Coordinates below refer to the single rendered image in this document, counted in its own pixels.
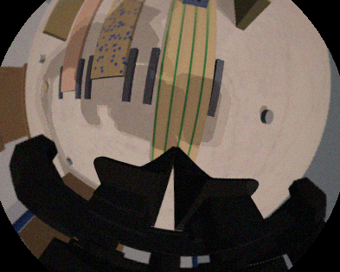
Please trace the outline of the yellow striped strip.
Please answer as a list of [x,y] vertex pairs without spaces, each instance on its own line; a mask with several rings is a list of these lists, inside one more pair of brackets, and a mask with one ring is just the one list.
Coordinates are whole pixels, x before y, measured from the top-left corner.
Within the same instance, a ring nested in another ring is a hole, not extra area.
[[205,10],[172,0],[159,67],[151,161],[176,146],[196,163],[214,83],[215,3],[210,0]]

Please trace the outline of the blue letter cube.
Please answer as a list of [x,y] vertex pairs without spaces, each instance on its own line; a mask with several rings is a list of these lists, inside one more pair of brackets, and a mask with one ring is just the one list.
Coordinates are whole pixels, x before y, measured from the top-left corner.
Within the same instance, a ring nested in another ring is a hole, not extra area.
[[210,3],[210,0],[183,0],[183,3],[194,4],[195,6],[198,6],[200,8],[205,8],[205,10],[207,10],[208,3]]

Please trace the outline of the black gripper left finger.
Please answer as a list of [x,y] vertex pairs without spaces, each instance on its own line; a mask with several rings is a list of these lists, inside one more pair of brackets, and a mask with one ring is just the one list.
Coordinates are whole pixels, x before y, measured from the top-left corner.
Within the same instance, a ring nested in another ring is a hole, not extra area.
[[143,166],[129,165],[124,161],[103,156],[93,161],[93,167],[100,183],[105,182],[122,191],[146,196],[149,199],[151,226],[155,227],[170,181],[174,159],[176,159],[176,146],[172,146],[162,156],[156,157],[155,160]]

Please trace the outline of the pink flat strip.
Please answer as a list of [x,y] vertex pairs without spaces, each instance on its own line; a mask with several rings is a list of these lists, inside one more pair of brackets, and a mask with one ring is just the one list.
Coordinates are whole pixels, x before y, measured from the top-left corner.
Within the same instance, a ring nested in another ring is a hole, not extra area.
[[78,74],[79,60],[82,59],[84,45],[86,45],[87,34],[90,25],[93,24],[94,15],[98,13],[103,0],[86,0],[83,10],[80,10],[72,35],[69,37],[64,66],[62,66],[61,92],[75,91],[76,74]]

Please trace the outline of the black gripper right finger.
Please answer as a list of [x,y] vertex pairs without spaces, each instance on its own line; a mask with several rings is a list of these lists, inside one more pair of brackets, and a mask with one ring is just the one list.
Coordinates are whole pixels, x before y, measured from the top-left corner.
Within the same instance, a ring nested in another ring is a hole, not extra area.
[[259,182],[253,178],[211,178],[180,147],[174,159],[174,230],[184,230],[205,198],[255,194]]

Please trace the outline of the tan strip with blue speckles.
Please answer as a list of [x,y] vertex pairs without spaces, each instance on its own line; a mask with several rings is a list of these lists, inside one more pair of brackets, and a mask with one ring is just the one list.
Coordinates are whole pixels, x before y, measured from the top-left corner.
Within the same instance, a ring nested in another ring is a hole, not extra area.
[[97,46],[94,47],[90,80],[125,77],[132,36],[142,13],[144,0],[113,0],[103,28],[100,29]]

